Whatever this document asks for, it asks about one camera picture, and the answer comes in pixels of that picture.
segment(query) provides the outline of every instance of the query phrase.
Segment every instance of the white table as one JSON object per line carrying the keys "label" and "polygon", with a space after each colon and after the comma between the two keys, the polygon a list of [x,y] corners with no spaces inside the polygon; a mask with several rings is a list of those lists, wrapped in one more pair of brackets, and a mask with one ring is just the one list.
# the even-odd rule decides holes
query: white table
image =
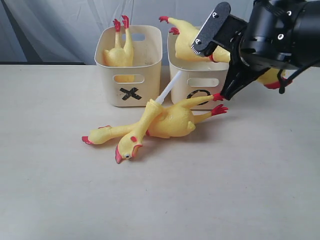
{"label": "white table", "polygon": [[119,139],[81,136],[144,109],[109,105],[95,66],[1,65],[0,239],[320,239],[319,73],[284,95],[254,82],[227,114],[116,164]]}

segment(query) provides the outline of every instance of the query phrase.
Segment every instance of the white stick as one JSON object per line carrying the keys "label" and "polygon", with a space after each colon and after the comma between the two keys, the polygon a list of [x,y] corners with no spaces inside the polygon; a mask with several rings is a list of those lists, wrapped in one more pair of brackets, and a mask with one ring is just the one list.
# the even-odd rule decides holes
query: white stick
{"label": "white stick", "polygon": [[169,82],[169,84],[165,87],[163,92],[156,98],[156,102],[159,104],[162,104],[165,101],[166,96],[169,94],[171,89],[174,87],[176,81],[180,78],[182,74],[182,71],[178,71],[176,75],[172,78],[172,80]]}

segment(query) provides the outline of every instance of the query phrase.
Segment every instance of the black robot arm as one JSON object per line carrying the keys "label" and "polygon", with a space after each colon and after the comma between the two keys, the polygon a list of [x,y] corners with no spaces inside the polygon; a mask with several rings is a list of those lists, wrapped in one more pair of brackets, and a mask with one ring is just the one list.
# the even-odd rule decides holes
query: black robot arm
{"label": "black robot arm", "polygon": [[[320,0],[255,0],[249,22],[221,2],[196,36],[192,49],[203,57],[217,46],[230,52],[221,95],[230,100],[270,68],[279,69],[279,92],[309,67],[320,67]],[[283,70],[297,70],[288,79]]]}

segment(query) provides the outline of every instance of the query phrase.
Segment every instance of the yellow rubber chicken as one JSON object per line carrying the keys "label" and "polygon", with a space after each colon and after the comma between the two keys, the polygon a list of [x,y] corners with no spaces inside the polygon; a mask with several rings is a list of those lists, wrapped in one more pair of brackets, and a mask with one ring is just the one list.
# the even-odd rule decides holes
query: yellow rubber chicken
{"label": "yellow rubber chicken", "polygon": [[225,51],[222,47],[218,46],[213,54],[209,57],[201,57],[196,55],[191,46],[199,33],[199,29],[193,26],[191,23],[175,19],[173,17],[161,16],[160,22],[166,21],[168,24],[175,25],[172,27],[169,33],[178,35],[175,41],[175,57],[190,62],[226,62],[230,58],[230,53]]}
{"label": "yellow rubber chicken", "polygon": [[[103,51],[104,64],[109,67],[132,67],[134,62],[134,47],[129,30],[129,18],[122,15],[123,26],[125,29],[125,44],[121,46],[121,23],[114,19],[115,40],[114,48]],[[135,80],[134,75],[117,75],[114,80],[118,83],[132,83]]]}
{"label": "yellow rubber chicken", "polygon": [[125,159],[134,158],[138,149],[143,146],[145,135],[168,139],[170,137],[183,137],[196,129],[196,124],[207,118],[227,112],[228,108],[222,104],[213,110],[193,115],[190,108],[207,101],[222,101],[219,94],[199,96],[181,100],[170,106],[162,105],[151,99],[145,107],[141,119],[131,125],[111,127],[109,125],[94,129],[89,136],[83,136],[86,144],[100,145],[110,139],[122,137],[115,150],[115,160],[120,164]]}

